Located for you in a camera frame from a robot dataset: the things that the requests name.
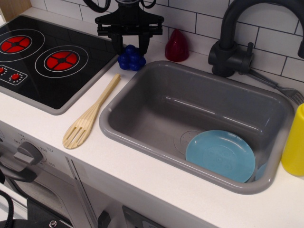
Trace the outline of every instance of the wooden slotted spatula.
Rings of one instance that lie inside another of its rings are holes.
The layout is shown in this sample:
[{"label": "wooden slotted spatula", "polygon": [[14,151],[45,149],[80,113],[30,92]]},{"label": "wooden slotted spatula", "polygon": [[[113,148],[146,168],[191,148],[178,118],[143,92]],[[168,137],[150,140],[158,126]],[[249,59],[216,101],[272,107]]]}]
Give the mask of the wooden slotted spatula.
[{"label": "wooden slotted spatula", "polygon": [[119,80],[120,74],[116,74],[98,100],[70,126],[62,140],[65,148],[74,149],[85,142],[91,132],[101,105],[113,91]]}]

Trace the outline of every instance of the gray sink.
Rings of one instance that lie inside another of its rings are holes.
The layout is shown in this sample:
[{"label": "gray sink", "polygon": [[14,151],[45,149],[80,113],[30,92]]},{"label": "gray sink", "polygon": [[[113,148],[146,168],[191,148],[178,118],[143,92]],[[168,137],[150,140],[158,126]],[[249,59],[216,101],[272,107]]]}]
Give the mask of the gray sink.
[{"label": "gray sink", "polygon": [[[254,194],[271,185],[293,117],[293,107],[278,94],[159,61],[131,79],[99,124],[115,141],[230,191]],[[234,133],[252,148],[256,167],[246,183],[185,159],[189,141],[208,130]]]}]

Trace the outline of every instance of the yellow bottle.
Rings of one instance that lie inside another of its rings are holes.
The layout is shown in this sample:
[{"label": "yellow bottle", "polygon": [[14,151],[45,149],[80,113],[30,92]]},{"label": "yellow bottle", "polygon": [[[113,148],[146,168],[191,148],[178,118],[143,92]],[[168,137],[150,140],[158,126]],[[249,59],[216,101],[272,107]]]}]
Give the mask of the yellow bottle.
[{"label": "yellow bottle", "polygon": [[304,176],[304,104],[296,111],[281,161],[290,174]]}]

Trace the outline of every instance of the tile wall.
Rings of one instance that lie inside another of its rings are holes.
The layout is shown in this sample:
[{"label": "tile wall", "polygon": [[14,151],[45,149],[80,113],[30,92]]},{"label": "tile wall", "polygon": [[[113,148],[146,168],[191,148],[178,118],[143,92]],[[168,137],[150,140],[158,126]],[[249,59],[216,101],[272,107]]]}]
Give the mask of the tile wall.
[{"label": "tile wall", "polygon": [[[232,1],[157,0],[157,4],[147,11],[162,15],[165,21],[163,35],[153,39],[166,43],[173,29],[177,28],[188,39],[192,51],[208,55],[211,46],[219,39],[222,18]],[[102,7],[105,5],[105,0],[94,2]],[[31,3],[33,7],[91,23],[102,15],[90,10],[82,0],[31,0]],[[112,0],[108,11],[117,8],[117,2]],[[301,24],[290,10],[263,3],[247,9],[240,16],[235,40],[244,48],[248,42],[255,44],[253,68],[304,82],[304,61],[297,55],[302,34]]]}]

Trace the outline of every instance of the red burner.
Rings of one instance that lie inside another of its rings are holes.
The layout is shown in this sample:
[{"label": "red burner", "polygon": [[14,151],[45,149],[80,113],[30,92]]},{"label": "red burner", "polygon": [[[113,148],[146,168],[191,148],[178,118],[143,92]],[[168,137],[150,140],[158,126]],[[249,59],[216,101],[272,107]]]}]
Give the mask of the red burner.
[{"label": "red burner", "polygon": [[68,70],[77,63],[78,57],[72,51],[59,51],[47,58],[47,67],[55,71]]},{"label": "red burner", "polygon": [[4,53],[18,53],[26,48],[28,48],[31,44],[31,40],[25,36],[16,36],[11,37],[5,40],[1,45],[1,50]]}]

